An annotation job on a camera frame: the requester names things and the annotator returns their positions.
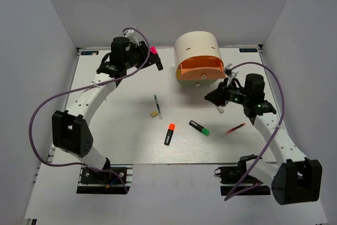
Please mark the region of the orange top drawer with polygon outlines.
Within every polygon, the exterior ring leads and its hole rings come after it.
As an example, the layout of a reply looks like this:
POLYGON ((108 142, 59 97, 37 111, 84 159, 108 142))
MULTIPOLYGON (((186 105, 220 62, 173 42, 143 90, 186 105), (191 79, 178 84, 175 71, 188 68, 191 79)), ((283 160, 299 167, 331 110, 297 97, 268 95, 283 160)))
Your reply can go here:
POLYGON ((223 61, 215 56, 194 56, 180 63, 180 80, 223 79, 225 78, 223 61))

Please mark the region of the green highlighter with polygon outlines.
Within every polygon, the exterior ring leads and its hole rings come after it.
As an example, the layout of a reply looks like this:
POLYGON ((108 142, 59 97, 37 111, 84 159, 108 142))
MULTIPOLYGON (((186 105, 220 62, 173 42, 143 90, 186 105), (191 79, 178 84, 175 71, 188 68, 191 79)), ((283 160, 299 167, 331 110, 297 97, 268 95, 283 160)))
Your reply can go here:
POLYGON ((203 127, 202 125, 198 124, 193 120, 190 120, 189 125, 194 129, 196 129, 197 131, 199 131, 200 133, 202 133, 204 136, 209 136, 210 134, 210 131, 207 128, 203 127))

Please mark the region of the orange highlighter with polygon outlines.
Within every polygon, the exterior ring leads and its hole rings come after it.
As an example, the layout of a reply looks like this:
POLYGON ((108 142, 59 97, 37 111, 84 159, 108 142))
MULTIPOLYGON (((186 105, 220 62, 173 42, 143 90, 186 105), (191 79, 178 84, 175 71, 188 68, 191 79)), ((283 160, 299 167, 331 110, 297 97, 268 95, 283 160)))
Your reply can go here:
POLYGON ((170 125, 168 127, 168 130, 167 130, 167 133, 166 133, 166 136, 165 136, 165 140, 164 140, 165 145, 167 145, 167 146, 170 145, 174 130, 175 130, 175 124, 170 123, 170 125))

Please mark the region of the pink highlighter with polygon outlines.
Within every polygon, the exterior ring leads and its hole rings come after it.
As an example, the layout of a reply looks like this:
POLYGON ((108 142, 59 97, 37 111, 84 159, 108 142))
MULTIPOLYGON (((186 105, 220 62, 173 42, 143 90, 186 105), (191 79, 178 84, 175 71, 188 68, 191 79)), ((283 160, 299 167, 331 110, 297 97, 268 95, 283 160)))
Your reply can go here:
POLYGON ((150 47, 150 56, 151 57, 158 56, 156 47, 154 46, 150 47))

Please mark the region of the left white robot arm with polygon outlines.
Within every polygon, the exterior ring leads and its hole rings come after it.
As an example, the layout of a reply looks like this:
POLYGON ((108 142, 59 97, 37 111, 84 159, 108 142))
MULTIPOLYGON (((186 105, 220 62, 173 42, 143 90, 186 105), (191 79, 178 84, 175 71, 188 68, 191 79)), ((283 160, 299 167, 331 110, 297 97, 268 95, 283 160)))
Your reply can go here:
POLYGON ((116 37, 111 51, 101 60, 92 81, 81 96, 64 111, 55 111, 52 116, 53 145, 67 152, 81 163, 94 168, 93 176, 99 182, 111 177, 110 161, 93 146, 89 124, 103 101, 120 84, 127 70, 145 68, 155 64, 162 70, 161 59, 154 47, 145 42, 133 43, 126 37, 116 37))

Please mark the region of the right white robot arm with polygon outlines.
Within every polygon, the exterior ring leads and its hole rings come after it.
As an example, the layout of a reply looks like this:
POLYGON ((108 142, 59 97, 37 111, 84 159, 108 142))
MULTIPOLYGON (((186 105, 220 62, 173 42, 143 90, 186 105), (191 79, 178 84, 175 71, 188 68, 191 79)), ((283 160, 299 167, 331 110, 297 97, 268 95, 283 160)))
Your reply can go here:
POLYGON ((243 86, 237 79, 231 84, 225 79, 204 97, 216 106, 225 106, 229 102, 242 105, 245 116, 263 136, 276 159, 275 168, 260 155, 242 156, 232 177, 237 184, 257 179, 271 189, 280 205, 318 201, 322 166, 318 160, 309 159, 281 128, 280 116, 265 99, 264 88, 263 76, 248 74, 243 86))

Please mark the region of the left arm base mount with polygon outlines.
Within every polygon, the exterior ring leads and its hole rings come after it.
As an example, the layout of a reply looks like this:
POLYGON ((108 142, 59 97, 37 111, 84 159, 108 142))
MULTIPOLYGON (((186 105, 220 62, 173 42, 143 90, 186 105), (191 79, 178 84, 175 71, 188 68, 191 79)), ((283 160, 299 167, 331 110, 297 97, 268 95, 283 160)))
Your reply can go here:
POLYGON ((131 187, 133 165, 113 165, 114 173, 101 173, 82 167, 77 184, 77 194, 125 195, 131 187))

